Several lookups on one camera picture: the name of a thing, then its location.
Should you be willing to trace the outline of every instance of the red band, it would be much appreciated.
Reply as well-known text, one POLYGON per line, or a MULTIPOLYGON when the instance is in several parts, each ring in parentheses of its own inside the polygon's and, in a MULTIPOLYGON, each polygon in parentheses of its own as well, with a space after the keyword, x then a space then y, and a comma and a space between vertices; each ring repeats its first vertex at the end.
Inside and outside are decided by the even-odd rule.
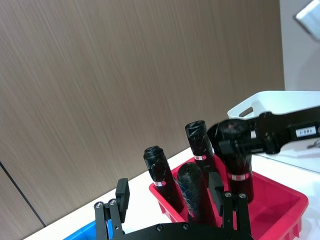
POLYGON ((205 155, 203 156, 194 156, 195 160, 205 160, 207 157, 205 155))
POLYGON ((241 174, 241 175, 234 175, 231 173, 227 173, 226 174, 228 176, 229 179, 233 180, 233 181, 244 181, 247 180, 248 178, 250 178, 250 176, 252 175, 250 172, 245 173, 245 174, 241 174))
POLYGON ((154 185, 156 185, 157 187, 162 187, 162 186, 166 185, 166 182, 165 181, 155 181, 154 185))

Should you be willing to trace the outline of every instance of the robotic arm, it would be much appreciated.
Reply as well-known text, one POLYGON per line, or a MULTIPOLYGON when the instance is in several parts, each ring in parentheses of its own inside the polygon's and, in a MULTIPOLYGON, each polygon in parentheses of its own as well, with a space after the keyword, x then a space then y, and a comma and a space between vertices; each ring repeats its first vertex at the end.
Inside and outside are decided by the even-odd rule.
POLYGON ((217 141, 220 123, 213 125, 207 134, 214 153, 219 157, 236 153, 277 154, 290 142, 320 138, 320 106, 281 115, 264 112, 246 122, 256 138, 217 141))
POLYGON ((122 230, 128 208, 130 191, 128 179, 118 181, 115 195, 108 203, 101 201, 94 205, 95 231, 97 240, 254 240, 248 210, 248 197, 224 192, 224 185, 217 172, 209 175, 209 190, 213 201, 223 218, 221 227, 175 222, 150 226, 128 234, 122 230), (233 211, 237 216, 237 230, 234 230, 233 211))

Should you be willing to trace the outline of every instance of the white label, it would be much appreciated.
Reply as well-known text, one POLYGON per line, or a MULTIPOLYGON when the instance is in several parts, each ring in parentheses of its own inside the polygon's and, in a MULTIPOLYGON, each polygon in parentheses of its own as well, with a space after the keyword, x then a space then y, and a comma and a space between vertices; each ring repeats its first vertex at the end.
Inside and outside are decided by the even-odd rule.
POLYGON ((256 139, 257 138, 256 131, 251 131, 251 138, 252 139, 256 139))
POLYGON ((314 135, 316 133, 317 133, 317 130, 315 126, 295 130, 295 134, 297 138, 314 135))
POLYGON ((205 155, 203 156, 194 156, 195 160, 205 160, 207 157, 205 155))
POLYGON ((232 179, 233 181, 244 181, 250 178, 250 176, 252 176, 252 172, 248 172, 242 175, 233 175, 231 173, 227 173, 227 176, 229 177, 229 179, 232 179))
POLYGON ((154 185, 156 185, 157 187, 162 187, 164 185, 166 185, 166 182, 165 181, 155 181, 153 182, 154 185))

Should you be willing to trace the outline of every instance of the label on robotic arm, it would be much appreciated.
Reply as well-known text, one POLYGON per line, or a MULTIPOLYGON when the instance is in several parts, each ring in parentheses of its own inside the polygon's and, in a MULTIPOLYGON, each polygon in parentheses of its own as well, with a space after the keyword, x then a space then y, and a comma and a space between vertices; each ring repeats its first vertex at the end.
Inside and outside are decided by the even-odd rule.
POLYGON ((301 138, 305 136, 315 135, 317 134, 317 130, 315 126, 305 127, 295 130, 295 134, 297 138, 301 138))

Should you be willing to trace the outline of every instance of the white wall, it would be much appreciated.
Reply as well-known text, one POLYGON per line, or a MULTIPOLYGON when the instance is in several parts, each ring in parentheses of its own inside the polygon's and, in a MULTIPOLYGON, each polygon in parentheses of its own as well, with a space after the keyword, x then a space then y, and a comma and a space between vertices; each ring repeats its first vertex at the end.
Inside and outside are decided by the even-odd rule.
POLYGON ((320 42, 293 19, 311 0, 280 0, 286 90, 320 91, 320 42))

